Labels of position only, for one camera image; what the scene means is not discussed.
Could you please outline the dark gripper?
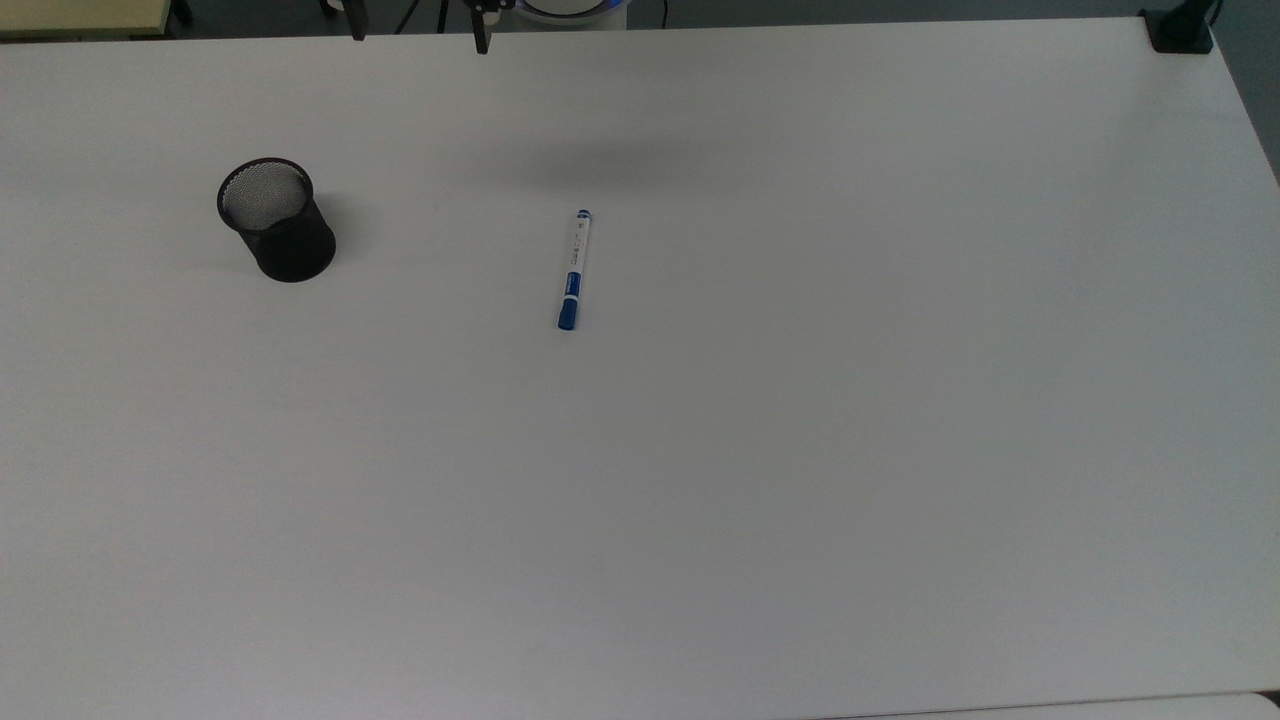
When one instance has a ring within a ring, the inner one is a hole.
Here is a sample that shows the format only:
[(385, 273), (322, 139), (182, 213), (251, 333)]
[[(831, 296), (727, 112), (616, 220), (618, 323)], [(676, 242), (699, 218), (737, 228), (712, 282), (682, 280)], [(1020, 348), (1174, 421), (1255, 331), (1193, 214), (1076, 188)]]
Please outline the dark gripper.
[(492, 27), (489, 13), (500, 13), (512, 9), (516, 1), (511, 0), (472, 0), (466, 3), (474, 12), (474, 40), (479, 55), (488, 55), (492, 44)]

